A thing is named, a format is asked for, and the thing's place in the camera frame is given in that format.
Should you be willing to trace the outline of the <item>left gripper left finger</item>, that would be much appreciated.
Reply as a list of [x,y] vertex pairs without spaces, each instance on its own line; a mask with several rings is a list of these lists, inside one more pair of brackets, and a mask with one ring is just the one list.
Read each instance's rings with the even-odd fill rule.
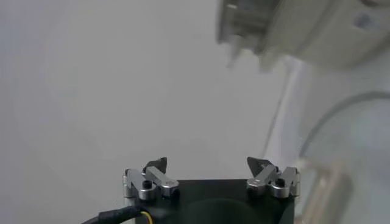
[[146,163],[141,171],[126,169],[122,176],[124,198],[153,201],[157,195],[175,200],[180,195],[179,182],[166,175],[168,158],[162,157]]

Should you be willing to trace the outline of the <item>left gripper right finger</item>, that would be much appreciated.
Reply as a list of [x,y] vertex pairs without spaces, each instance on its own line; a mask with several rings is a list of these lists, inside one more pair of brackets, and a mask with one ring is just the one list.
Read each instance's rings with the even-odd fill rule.
[[246,181],[247,190],[254,196],[269,194],[274,198],[300,195],[300,172],[295,167],[280,170],[269,160],[247,157],[253,177]]

